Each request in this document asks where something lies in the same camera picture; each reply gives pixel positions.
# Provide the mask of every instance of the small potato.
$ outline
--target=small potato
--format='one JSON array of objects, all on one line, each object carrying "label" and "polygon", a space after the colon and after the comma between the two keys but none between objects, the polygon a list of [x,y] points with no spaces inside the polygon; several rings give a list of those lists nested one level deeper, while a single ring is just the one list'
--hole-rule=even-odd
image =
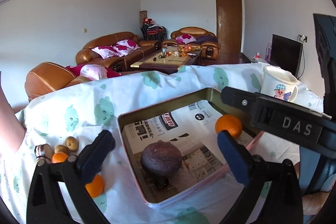
[{"label": "small potato", "polygon": [[67,149],[66,146],[64,146],[62,144],[59,144],[59,145],[55,146],[55,153],[58,153],[58,152],[63,152],[65,154],[69,155],[69,150]]},{"label": "small potato", "polygon": [[70,151],[77,151],[79,142],[77,141],[76,138],[74,137],[68,137],[65,140],[65,146],[70,150]]}]

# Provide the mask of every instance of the mandarin orange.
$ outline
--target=mandarin orange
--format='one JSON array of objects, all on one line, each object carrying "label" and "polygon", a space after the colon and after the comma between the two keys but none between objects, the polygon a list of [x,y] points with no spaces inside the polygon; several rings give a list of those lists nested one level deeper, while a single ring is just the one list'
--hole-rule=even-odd
[{"label": "mandarin orange", "polygon": [[68,158],[68,155],[65,154],[64,152],[58,152],[53,155],[51,162],[54,164],[59,163],[59,162],[65,162],[67,158]]},{"label": "mandarin orange", "polygon": [[227,130],[234,139],[237,139],[243,131],[243,125],[237,117],[226,114],[221,116],[215,125],[216,133],[222,130]]},{"label": "mandarin orange", "polygon": [[97,174],[91,183],[85,184],[85,189],[91,198],[96,198],[103,193],[104,180],[101,175]]}]

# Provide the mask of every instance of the metal screw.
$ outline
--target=metal screw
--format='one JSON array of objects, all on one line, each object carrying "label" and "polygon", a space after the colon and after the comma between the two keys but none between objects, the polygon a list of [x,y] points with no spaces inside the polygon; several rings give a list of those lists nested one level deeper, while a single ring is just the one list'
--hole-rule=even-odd
[{"label": "metal screw", "polygon": [[45,163],[44,160],[39,160],[39,161],[37,162],[37,165],[38,165],[38,166],[42,166],[42,165],[44,165],[44,163]]},{"label": "metal screw", "polygon": [[68,158],[68,161],[69,162],[74,162],[76,160],[76,156],[75,155],[71,155],[71,156],[69,156],[69,158]]},{"label": "metal screw", "polygon": [[256,162],[261,162],[263,160],[263,158],[259,155],[254,155],[253,160],[256,161]]}]

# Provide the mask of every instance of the white bedsheet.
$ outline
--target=white bedsheet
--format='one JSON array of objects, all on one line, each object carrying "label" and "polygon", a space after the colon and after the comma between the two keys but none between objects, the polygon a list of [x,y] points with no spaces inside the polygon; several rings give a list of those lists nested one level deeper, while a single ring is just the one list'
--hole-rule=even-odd
[{"label": "white bedsheet", "polygon": [[[96,204],[111,223],[217,224],[239,196],[242,186],[231,174],[191,197],[163,209],[147,207],[138,192],[121,144],[117,117],[158,102],[206,87],[225,86],[257,92],[263,64],[184,66],[178,73],[146,72],[75,85],[34,99],[17,114],[27,128],[24,141],[12,159],[0,158],[0,195],[20,223],[26,223],[26,202],[35,168],[34,147],[61,144],[68,136],[80,141],[78,153],[103,129],[112,132],[116,148],[105,159],[102,176],[105,193]],[[304,84],[295,103],[322,112],[323,101]],[[298,146],[264,134],[253,150],[268,161],[299,161]],[[64,185],[64,199],[73,218],[81,222]]]}]

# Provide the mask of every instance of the flat screen tv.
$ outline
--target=flat screen tv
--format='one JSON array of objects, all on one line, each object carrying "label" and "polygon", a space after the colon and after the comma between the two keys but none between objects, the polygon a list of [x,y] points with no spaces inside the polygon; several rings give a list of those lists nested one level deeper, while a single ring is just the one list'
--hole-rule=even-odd
[{"label": "flat screen tv", "polygon": [[273,35],[272,51],[269,63],[288,70],[298,77],[303,44],[279,35]]}]

